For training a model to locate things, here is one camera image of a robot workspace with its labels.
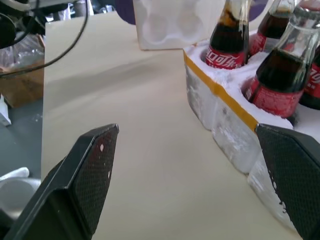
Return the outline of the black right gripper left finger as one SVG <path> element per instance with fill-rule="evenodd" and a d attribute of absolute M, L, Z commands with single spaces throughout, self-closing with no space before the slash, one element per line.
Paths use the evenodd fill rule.
<path fill-rule="evenodd" d="M 76 140 L 10 228 L 10 240 L 92 240 L 110 186 L 119 126 Z"/>

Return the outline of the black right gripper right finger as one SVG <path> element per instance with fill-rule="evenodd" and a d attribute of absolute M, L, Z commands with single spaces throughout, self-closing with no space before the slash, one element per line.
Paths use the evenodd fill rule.
<path fill-rule="evenodd" d="M 255 128 L 275 193 L 303 240 L 320 240 L 320 143 L 267 124 Z"/>

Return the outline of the white foam crate yellow tape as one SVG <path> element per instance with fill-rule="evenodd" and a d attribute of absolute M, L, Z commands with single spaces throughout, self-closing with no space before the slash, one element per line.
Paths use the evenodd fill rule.
<path fill-rule="evenodd" d="M 287 120 L 257 108 L 245 99 L 243 90 L 266 53 L 255 54 L 237 69 L 215 69 L 205 63 L 208 46 L 209 42 L 203 40 L 183 49 L 189 105 L 228 160 L 247 175 L 248 184 L 265 207 L 293 230 L 294 225 L 269 178 L 255 127 L 262 123 L 287 128 L 320 143 L 320 110 L 298 105 L 292 120 Z"/>

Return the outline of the glass cola bottle red label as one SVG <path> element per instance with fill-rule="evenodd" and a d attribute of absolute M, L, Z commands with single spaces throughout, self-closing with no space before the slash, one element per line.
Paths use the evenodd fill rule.
<path fill-rule="evenodd" d="M 225 0 L 205 55 L 208 66 L 233 70 L 247 64 L 250 6 L 251 0 Z"/>
<path fill-rule="evenodd" d="M 292 116 L 303 95 L 320 40 L 320 0 L 301 0 L 279 42 L 243 91 L 256 107 L 282 118 Z"/>
<path fill-rule="evenodd" d="M 273 0 L 249 44 L 249 57 L 258 52 L 270 53 L 272 51 L 286 30 L 290 16 L 299 1 Z"/>
<path fill-rule="evenodd" d="M 299 103 L 308 108 L 320 110 L 320 43 L 315 50 L 308 83 Z"/>

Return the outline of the brown cardboard box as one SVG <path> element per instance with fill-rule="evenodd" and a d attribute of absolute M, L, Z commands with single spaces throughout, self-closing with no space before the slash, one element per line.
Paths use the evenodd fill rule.
<path fill-rule="evenodd" d="M 41 35 L 28 35 L 19 43 L 0 49 L 0 94 L 11 108 L 19 108 L 43 97 L 44 70 L 15 74 L 44 64 L 45 43 Z"/>

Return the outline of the white foam lid box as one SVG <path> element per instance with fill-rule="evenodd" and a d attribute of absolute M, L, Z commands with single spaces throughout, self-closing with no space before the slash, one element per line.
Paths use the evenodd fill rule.
<path fill-rule="evenodd" d="M 208 39 L 225 0 L 133 0 L 141 50 L 183 49 Z"/>

